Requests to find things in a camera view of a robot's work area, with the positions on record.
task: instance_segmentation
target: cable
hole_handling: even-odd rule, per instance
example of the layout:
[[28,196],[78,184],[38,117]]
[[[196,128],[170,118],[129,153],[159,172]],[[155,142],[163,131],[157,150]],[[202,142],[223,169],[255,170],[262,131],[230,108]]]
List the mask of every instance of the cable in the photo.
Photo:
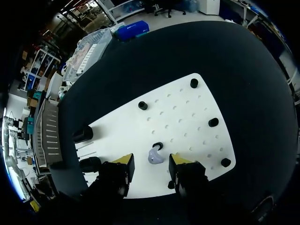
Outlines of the cable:
[[17,118],[15,117],[15,115],[13,114],[13,111],[10,111],[10,113],[9,113],[9,116],[8,117],[10,117],[10,114],[12,114],[13,115],[13,117],[14,117],[14,119],[16,120]]
[[287,84],[290,84],[292,82],[292,80],[296,77],[297,72],[298,72],[298,68],[296,68],[293,76],[290,79],[287,80]]

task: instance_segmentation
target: white pegboard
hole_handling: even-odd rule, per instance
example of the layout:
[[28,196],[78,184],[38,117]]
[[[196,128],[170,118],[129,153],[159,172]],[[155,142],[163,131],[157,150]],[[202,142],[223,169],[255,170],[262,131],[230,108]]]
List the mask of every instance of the white pegboard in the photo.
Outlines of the white pegboard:
[[[191,79],[198,87],[190,87]],[[138,108],[144,101],[148,109]],[[216,127],[208,122],[219,119]],[[126,154],[135,157],[135,173],[128,198],[145,198],[174,193],[168,189],[171,180],[169,155],[180,153],[190,161],[199,161],[205,175],[213,180],[235,166],[231,139],[221,111],[199,74],[191,74],[148,92],[90,124],[92,140],[76,144],[81,159],[97,156],[101,161],[113,161]],[[161,164],[148,162],[152,145],[162,142],[159,153],[165,157]],[[227,168],[221,160],[231,160]],[[97,174],[86,174],[90,185]]]

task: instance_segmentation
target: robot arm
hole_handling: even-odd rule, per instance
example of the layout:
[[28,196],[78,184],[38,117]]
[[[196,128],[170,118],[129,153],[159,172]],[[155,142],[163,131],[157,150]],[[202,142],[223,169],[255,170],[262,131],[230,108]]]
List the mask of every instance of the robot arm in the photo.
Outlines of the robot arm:
[[[20,179],[25,179],[25,174],[23,170],[20,170],[17,166],[17,150],[16,150],[16,140],[17,140],[17,132],[13,130],[9,130],[8,126],[14,125],[14,119],[4,116],[4,160],[8,167],[12,167],[14,172]],[[9,136],[13,138],[13,151],[14,156],[9,155]]]

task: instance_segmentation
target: black tablecloth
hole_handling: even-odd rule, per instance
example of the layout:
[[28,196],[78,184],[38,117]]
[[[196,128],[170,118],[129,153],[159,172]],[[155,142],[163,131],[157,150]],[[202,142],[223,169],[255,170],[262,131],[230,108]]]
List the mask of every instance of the black tablecloth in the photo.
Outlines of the black tablecloth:
[[[278,199],[296,158],[291,92],[278,64],[253,34],[240,25],[209,21],[174,25],[117,48],[111,45],[74,84],[59,105],[65,168],[51,169],[56,188],[78,196],[87,187],[72,142],[74,131],[191,73],[199,73],[212,92],[236,156],[235,168],[211,183],[229,203],[248,209],[266,192]],[[122,220],[184,224],[176,201],[175,195],[124,200]]]

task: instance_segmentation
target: floor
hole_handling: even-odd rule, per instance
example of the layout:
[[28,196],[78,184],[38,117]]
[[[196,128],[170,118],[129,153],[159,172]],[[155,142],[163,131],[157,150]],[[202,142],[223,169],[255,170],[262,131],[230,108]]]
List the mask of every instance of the floor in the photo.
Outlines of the floor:
[[124,20],[124,23],[126,25],[144,20],[148,25],[150,31],[158,30],[163,27],[168,27],[180,23],[188,23],[188,22],[194,22],[194,21],[224,21],[220,16],[218,15],[205,15],[203,13],[194,12],[189,13],[187,12],[186,15],[183,15],[182,12],[179,11],[172,11],[171,12],[171,18],[168,18],[168,13],[159,13],[158,16],[154,16],[153,13],[139,13],[134,16],[131,16]]

